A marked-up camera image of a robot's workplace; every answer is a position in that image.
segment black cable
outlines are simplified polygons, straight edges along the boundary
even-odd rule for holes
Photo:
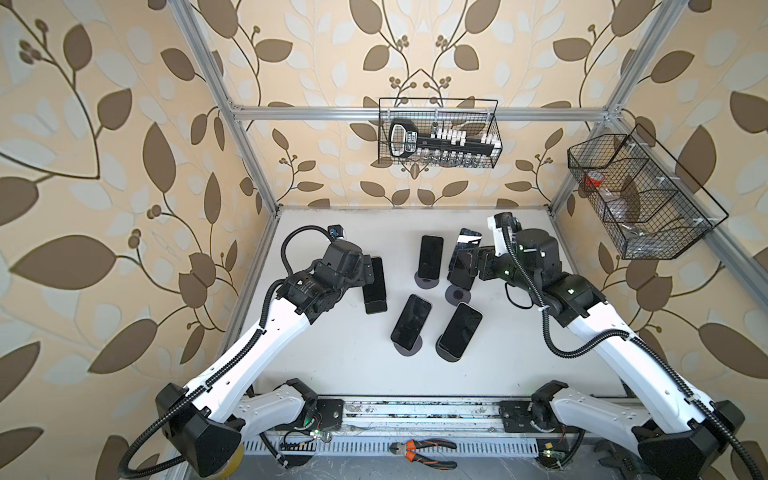
[[[326,238],[331,242],[336,241],[336,238],[330,233],[328,233],[328,230],[322,227],[318,227],[317,225],[305,225],[289,233],[288,237],[286,237],[286,239],[283,240],[283,245],[280,246],[280,259],[283,261],[283,266],[286,267],[286,272],[288,272],[288,275],[293,275],[293,269],[290,267],[290,263],[288,263],[288,257],[286,257],[286,247],[288,247],[288,242],[290,242],[291,239],[294,238],[298,233],[305,232],[307,230],[317,230],[320,233],[323,233],[326,236]]]
[[[507,294],[507,300],[509,300],[509,303],[511,303],[512,305],[518,307],[519,309],[523,309],[523,310],[530,310],[530,309],[533,308],[533,300],[531,301],[531,305],[529,305],[529,306],[522,306],[522,305],[518,305],[517,303],[515,303],[515,301],[509,296],[509,283],[505,283],[504,284],[504,291]]]
[[[179,465],[182,462],[185,462],[185,459],[182,455],[179,455],[178,457],[172,458],[171,460],[167,460],[166,462],[160,463],[158,465],[155,465],[153,467],[149,468],[143,468],[141,470],[133,470],[132,468],[128,467],[128,463],[131,461],[131,459],[136,455],[136,452],[138,452],[139,448],[152,436],[154,433],[159,430],[163,425],[168,423],[168,421],[176,415],[179,411],[186,408],[190,403],[192,403],[193,400],[195,400],[197,397],[203,394],[206,390],[210,389],[211,386],[213,386],[214,383],[216,383],[221,377],[227,374],[240,360],[243,359],[245,355],[248,354],[248,352],[253,348],[254,345],[256,345],[256,342],[259,341],[259,338],[261,338],[261,335],[263,333],[263,330],[266,327],[266,320],[269,316],[270,312],[270,303],[272,302],[272,295],[274,295],[275,290],[277,290],[277,287],[280,286],[285,279],[276,280],[270,285],[270,287],[266,291],[266,295],[264,298],[264,304],[261,309],[261,318],[259,321],[259,327],[261,329],[258,329],[253,336],[250,337],[248,340],[248,343],[246,343],[242,349],[224,366],[222,366],[216,373],[214,373],[211,377],[206,379],[205,386],[198,386],[192,393],[186,395],[182,399],[180,399],[176,404],[174,404],[170,409],[168,409],[167,412],[165,412],[165,415],[157,419],[150,427],[146,430],[144,430],[144,433],[138,436],[136,440],[131,444],[130,447],[128,447],[128,450],[125,451],[123,454],[123,458],[120,459],[120,463],[118,464],[118,474],[122,478],[141,478],[141,477],[148,477],[149,475],[154,475],[156,473],[162,472],[163,470],[167,470],[170,467],[173,467],[175,465]]]

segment leaf pattern wallpaper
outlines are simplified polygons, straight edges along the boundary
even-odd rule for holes
[[[720,228],[768,269],[768,5],[692,1],[624,110],[730,213]],[[715,400],[746,414],[739,437],[768,475],[768,315],[703,242],[672,261],[619,260],[580,192],[558,216],[582,274],[649,345]],[[705,478],[751,478],[736,455]]]
[[[0,477],[115,478],[213,360],[266,212],[164,2],[0,25]]]
[[[190,3],[238,104],[562,108],[605,104],[660,0]]]

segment wire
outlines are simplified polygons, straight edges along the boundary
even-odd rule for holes
[[[523,309],[523,310],[530,310],[530,309],[533,308],[533,300],[531,300],[531,305],[529,305],[529,306],[522,306],[522,305],[518,305],[517,303],[515,303],[515,301],[509,296],[509,283],[505,283],[504,284],[504,291],[507,294],[507,300],[509,300],[509,303],[511,303],[512,305],[518,307],[519,309]]]
[[[303,227],[299,227],[295,229],[293,232],[288,234],[288,237],[286,237],[285,240],[283,240],[283,245],[280,246],[280,259],[283,261],[283,266],[286,267],[286,272],[288,272],[288,275],[293,275],[293,269],[290,267],[290,263],[288,263],[288,257],[286,257],[286,247],[288,247],[288,242],[291,241],[297,234],[301,232],[305,232],[307,230],[317,230],[323,235],[326,236],[328,240],[330,240],[331,243],[336,241],[336,238],[328,233],[328,230],[318,227],[317,225],[305,225]]]

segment black phone stand base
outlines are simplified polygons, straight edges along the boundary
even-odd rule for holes
[[[422,290],[435,288],[437,284],[440,283],[440,280],[427,280],[426,278],[421,278],[419,272],[414,273],[413,279],[416,281],[416,285]]]
[[[392,344],[395,346],[395,350],[397,350],[397,353],[399,353],[402,356],[414,356],[420,349],[422,349],[422,346],[424,345],[424,342],[422,341],[422,336],[419,335],[416,337],[416,341],[413,344],[413,348],[410,350],[406,350],[402,348],[397,343],[392,342]]]
[[[461,357],[455,357],[451,355],[450,353],[446,352],[444,349],[440,348],[440,339],[442,338],[442,335],[437,339],[437,343],[435,343],[435,350],[437,351],[437,354],[440,355],[440,358],[445,360],[446,362],[458,362]]]
[[[451,284],[445,289],[445,299],[453,306],[458,306],[461,302],[469,303],[471,298],[472,294],[469,290],[464,290],[460,286]]]

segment wallpaper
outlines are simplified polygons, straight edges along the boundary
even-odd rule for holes
[[[603,106],[654,0],[191,0],[229,95],[249,106],[364,97]]]
[[[624,113],[715,196],[723,227],[768,270],[768,4],[692,4]]]
[[[0,0],[0,47],[0,478],[113,480],[266,212],[164,2]]]
[[[377,159],[370,123],[247,124],[278,204],[310,207],[517,207],[548,205],[567,174],[565,152],[583,122],[501,122],[496,167],[444,168]]]

